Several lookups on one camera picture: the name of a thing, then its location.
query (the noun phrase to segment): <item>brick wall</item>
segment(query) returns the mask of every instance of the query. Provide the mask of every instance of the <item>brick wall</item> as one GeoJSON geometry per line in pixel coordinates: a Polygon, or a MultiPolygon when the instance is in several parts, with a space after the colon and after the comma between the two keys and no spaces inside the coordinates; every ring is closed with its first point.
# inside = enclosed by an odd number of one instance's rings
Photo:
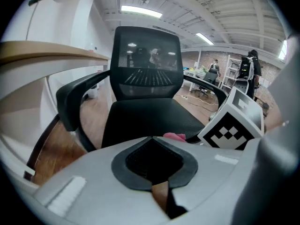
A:
{"type": "MultiPolygon", "coordinates": [[[[224,73],[227,66],[228,55],[230,55],[231,58],[235,58],[235,59],[241,58],[241,55],[236,53],[202,51],[199,67],[205,66],[206,68],[208,68],[210,64],[213,62],[213,60],[217,59],[221,71],[220,79],[223,80],[224,73]]],[[[182,56],[183,66],[191,68],[194,67],[194,63],[198,59],[198,52],[183,52],[181,56],[182,56]]],[[[272,83],[274,79],[277,77],[278,73],[280,72],[280,69],[272,64],[269,64],[261,60],[259,60],[259,63],[262,67],[262,78],[272,83]]],[[[270,106],[270,108],[274,106],[275,101],[267,88],[260,87],[259,89],[256,90],[255,95],[259,97],[261,100],[263,100],[264,102],[266,102],[270,106]]]]}

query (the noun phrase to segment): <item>ceiling light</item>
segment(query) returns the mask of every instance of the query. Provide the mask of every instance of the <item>ceiling light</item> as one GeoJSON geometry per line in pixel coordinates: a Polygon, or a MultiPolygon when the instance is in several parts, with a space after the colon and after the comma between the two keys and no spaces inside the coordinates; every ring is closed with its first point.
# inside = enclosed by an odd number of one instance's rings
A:
{"type": "Polygon", "coordinates": [[[202,35],[201,33],[196,34],[198,37],[202,38],[205,42],[207,42],[209,45],[214,45],[207,37],[202,35]]]}
{"type": "Polygon", "coordinates": [[[129,43],[128,46],[130,46],[130,47],[136,47],[136,44],[135,43],[129,43]]]}
{"type": "Polygon", "coordinates": [[[142,13],[153,17],[160,18],[162,16],[162,13],[158,13],[149,9],[141,8],[141,7],[133,7],[133,6],[125,6],[123,5],[121,8],[122,11],[127,12],[135,12],[135,13],[142,13]]]}
{"type": "Polygon", "coordinates": [[[279,59],[281,60],[284,60],[285,59],[285,56],[287,54],[287,42],[286,40],[284,40],[283,44],[282,44],[282,48],[281,48],[281,51],[280,51],[280,54],[278,56],[279,59]]]}

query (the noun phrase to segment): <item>chair armrest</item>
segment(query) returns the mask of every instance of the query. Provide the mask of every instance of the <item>chair armrest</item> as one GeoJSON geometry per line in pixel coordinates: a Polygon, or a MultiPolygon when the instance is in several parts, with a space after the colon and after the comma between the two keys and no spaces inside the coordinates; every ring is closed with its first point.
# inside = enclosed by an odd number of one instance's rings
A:
{"type": "Polygon", "coordinates": [[[85,92],[109,76],[110,71],[91,74],[66,84],[56,92],[57,110],[66,130],[76,133],[76,138],[87,151],[95,150],[80,123],[80,105],[85,92]]]}
{"type": "Polygon", "coordinates": [[[192,82],[192,83],[195,83],[197,85],[200,85],[201,87],[203,88],[206,88],[206,89],[209,89],[209,90],[212,90],[216,96],[217,96],[217,100],[218,100],[218,106],[220,107],[222,105],[222,103],[225,101],[225,99],[227,98],[228,94],[223,91],[222,89],[218,88],[217,86],[209,83],[209,82],[206,82],[204,80],[201,80],[201,79],[197,79],[197,78],[194,78],[194,77],[190,77],[190,76],[187,76],[187,75],[184,75],[183,78],[189,82],[192,82]]]}

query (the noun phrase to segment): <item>white ceiling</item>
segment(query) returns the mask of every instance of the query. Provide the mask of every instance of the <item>white ceiling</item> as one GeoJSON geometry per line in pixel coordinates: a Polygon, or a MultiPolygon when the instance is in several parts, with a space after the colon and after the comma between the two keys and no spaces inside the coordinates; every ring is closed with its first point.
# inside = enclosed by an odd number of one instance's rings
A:
{"type": "Polygon", "coordinates": [[[176,33],[184,48],[205,44],[250,46],[277,56],[285,39],[283,28],[266,0],[97,0],[111,34],[118,26],[153,26],[176,33]],[[122,5],[162,13],[160,19],[121,12],[122,5]]]}

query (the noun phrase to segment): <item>pink object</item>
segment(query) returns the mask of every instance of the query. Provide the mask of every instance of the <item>pink object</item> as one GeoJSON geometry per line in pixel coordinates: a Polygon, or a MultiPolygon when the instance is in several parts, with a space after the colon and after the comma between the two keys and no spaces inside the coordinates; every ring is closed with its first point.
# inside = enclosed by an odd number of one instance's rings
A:
{"type": "Polygon", "coordinates": [[[183,143],[187,142],[185,140],[186,139],[185,134],[165,133],[163,135],[163,137],[167,137],[167,138],[170,138],[170,139],[173,139],[173,140],[176,140],[176,141],[179,141],[179,142],[183,142],[183,143]]]}

